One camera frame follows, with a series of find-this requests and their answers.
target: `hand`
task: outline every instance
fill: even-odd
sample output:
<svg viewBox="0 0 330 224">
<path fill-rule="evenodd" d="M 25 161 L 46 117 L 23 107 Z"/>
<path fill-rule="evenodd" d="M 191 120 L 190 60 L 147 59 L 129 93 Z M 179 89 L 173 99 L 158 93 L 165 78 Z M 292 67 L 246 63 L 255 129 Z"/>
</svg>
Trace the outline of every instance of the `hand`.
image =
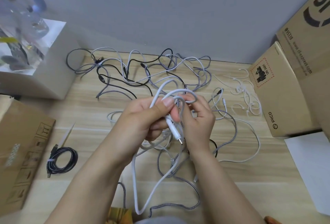
<svg viewBox="0 0 330 224">
<path fill-rule="evenodd" d="M 185 101 L 192 101 L 190 94 L 181 95 Z M 210 152 L 209 139 L 216 120 L 208 102 L 203 96 L 197 95 L 198 101 L 185 105 L 183 112 L 184 138 L 190 155 L 194 157 L 200 153 Z M 197 117 L 193 117 L 191 110 L 195 110 Z"/>
<path fill-rule="evenodd" d="M 159 97 L 151 108 L 153 97 L 135 99 L 127 105 L 104 141 L 116 162 L 129 164 L 143 140 L 154 141 L 159 137 L 162 130 L 168 128 L 164 118 L 168 113 L 180 122 L 174 99 L 161 99 Z"/>
</svg>

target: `wooden table surface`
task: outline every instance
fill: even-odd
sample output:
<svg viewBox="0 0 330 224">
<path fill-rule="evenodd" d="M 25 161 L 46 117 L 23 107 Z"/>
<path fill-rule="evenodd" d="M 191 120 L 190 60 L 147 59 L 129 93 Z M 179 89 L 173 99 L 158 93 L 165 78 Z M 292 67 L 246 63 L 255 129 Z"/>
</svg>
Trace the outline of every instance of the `wooden table surface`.
<svg viewBox="0 0 330 224">
<path fill-rule="evenodd" d="M 96 56 L 117 57 L 115 53 L 109 51 L 99 51 Z M 121 53 L 121 56 L 126 62 L 128 54 Z M 147 60 L 153 60 L 155 57 L 146 55 Z M 141 56 L 137 54 L 134 55 L 134 58 L 142 60 Z M 85 63 L 90 62 L 90 57 L 86 57 Z M 118 61 L 111 60 L 109 63 L 119 67 Z M 249 64 L 212 61 L 208 70 L 226 83 L 228 82 L 228 78 L 223 75 L 242 77 L 246 73 L 244 71 L 238 71 L 238 69 L 248 67 Z M 163 68 L 160 66 L 150 68 L 152 74 L 162 70 Z M 120 75 L 114 68 L 109 68 L 109 71 L 111 76 L 120 78 Z M 196 76 L 183 65 L 177 68 L 175 74 L 179 75 L 186 83 L 197 82 Z M 137 80 L 144 76 L 144 69 L 136 62 L 132 62 L 130 78 Z M 153 77 L 153 81 L 165 76 L 162 74 Z M 118 81 L 112 82 L 120 86 L 125 85 Z M 231 81 L 229 84 L 233 87 L 238 85 L 235 81 Z M 253 91 L 248 83 L 245 84 L 250 91 Z M 93 70 L 82 79 L 80 77 L 76 78 L 66 99 L 63 101 L 34 98 L 22 99 L 24 103 L 35 105 L 54 117 L 56 119 L 56 125 L 23 210 L 0 218 L 0 223 L 38 224 L 43 223 L 47 219 L 73 176 L 110 131 L 111 124 L 106 119 L 107 114 L 114 110 L 122 110 L 130 101 L 126 96 L 119 93 L 107 93 L 97 100 L 95 96 L 103 87 L 104 85 L 97 77 L 96 70 Z M 124 87 L 133 91 L 138 98 L 150 95 L 145 87 L 134 88 L 127 85 Z M 245 110 L 242 110 L 238 105 L 234 105 L 235 112 L 233 112 L 231 110 L 233 104 L 241 103 L 244 105 L 242 96 L 231 94 L 229 88 L 221 84 L 214 77 L 208 86 L 197 90 L 197 94 L 210 99 L 211 93 L 216 87 L 224 88 L 224 97 L 229 113 L 232 113 L 236 118 L 249 121 L 261 140 L 261 150 L 251 161 L 246 163 L 223 162 L 221 164 L 253 206 L 262 216 L 270 215 L 283 222 L 283 224 L 330 223 L 329 217 L 321 215 L 316 211 L 286 144 L 282 139 L 275 139 L 271 136 L 263 115 L 253 116 L 250 114 L 248 117 Z M 166 89 L 171 90 L 174 87 L 169 85 Z M 65 145 L 77 150 L 79 153 L 78 163 L 68 173 L 53 175 L 51 178 L 47 178 L 45 167 L 50 150 L 55 143 L 60 141 L 64 133 L 74 122 L 76 122 L 76 125 Z M 237 122 L 237 125 L 237 138 L 233 143 L 219 150 L 218 159 L 245 159 L 256 151 L 257 141 L 247 124 Z M 232 121 L 223 119 L 216 121 L 211 139 L 220 145 L 230 140 L 233 135 L 234 127 Z M 178 149 L 179 146 L 177 143 L 174 143 L 170 147 L 173 153 L 177 153 Z M 146 202 L 155 183 L 160 179 L 156 168 L 157 155 L 157 150 L 150 150 L 144 155 L 139 156 L 136 161 L 140 208 Z M 65 163 L 67 157 L 64 156 L 60 158 L 60 164 Z M 160 159 L 160 167 L 163 171 L 166 171 L 169 166 L 169 159 L 164 154 Z M 195 176 L 193 164 L 190 161 L 186 162 L 179 170 L 178 176 L 192 181 Z M 134 208 L 130 165 L 125 168 L 121 181 L 127 189 L 126 206 Z M 118 186 L 113 206 L 122 206 L 122 196 L 122 189 Z M 197 202 L 197 195 L 188 184 L 174 179 L 167 179 L 157 188 L 150 206 L 166 202 L 193 206 Z M 154 210 L 153 217 L 172 215 L 184 219 L 187 223 L 209 223 L 206 213 L 207 209 L 203 208 L 203 206 L 190 211 L 181 208 L 164 207 Z M 147 208 L 142 216 L 147 217 L 148 214 L 149 208 Z"/>
</svg>

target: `cardboard box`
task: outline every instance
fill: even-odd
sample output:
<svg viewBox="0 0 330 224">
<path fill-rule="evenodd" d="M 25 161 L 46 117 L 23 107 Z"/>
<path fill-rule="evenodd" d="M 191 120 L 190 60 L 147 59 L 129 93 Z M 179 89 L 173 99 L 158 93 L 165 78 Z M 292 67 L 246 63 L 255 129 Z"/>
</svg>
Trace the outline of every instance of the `cardboard box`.
<svg viewBox="0 0 330 224">
<path fill-rule="evenodd" d="M 0 95 L 0 216 L 23 207 L 55 120 Z"/>
<path fill-rule="evenodd" d="M 330 0 L 308 0 L 276 35 L 309 108 L 330 138 Z"/>
<path fill-rule="evenodd" d="M 278 42 L 249 68 L 251 82 L 274 137 L 320 129 Z"/>
</svg>

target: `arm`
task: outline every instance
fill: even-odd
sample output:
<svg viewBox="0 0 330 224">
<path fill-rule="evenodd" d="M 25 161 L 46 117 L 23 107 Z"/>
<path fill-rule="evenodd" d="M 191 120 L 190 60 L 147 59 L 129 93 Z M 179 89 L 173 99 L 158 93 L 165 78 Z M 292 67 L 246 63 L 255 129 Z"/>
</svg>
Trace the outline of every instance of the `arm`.
<svg viewBox="0 0 330 224">
<path fill-rule="evenodd" d="M 79 170 L 46 224 L 104 224 L 120 175 L 144 139 L 167 128 L 163 116 L 179 121 L 178 108 L 166 98 L 149 109 L 153 97 L 132 101 L 110 133 Z"/>
<path fill-rule="evenodd" d="M 190 109 L 197 112 L 193 118 Z M 209 138 L 215 116 L 204 97 L 185 107 L 183 112 L 184 135 L 198 175 L 200 188 L 215 223 L 265 224 L 244 194 L 212 155 Z"/>
</svg>

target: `gray wall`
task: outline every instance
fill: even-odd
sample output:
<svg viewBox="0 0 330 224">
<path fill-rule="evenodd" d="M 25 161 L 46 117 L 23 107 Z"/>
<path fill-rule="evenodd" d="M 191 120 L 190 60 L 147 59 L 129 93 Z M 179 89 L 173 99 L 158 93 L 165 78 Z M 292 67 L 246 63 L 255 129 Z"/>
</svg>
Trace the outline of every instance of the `gray wall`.
<svg viewBox="0 0 330 224">
<path fill-rule="evenodd" d="M 80 44 L 252 63 L 307 0 L 46 0 Z"/>
</svg>

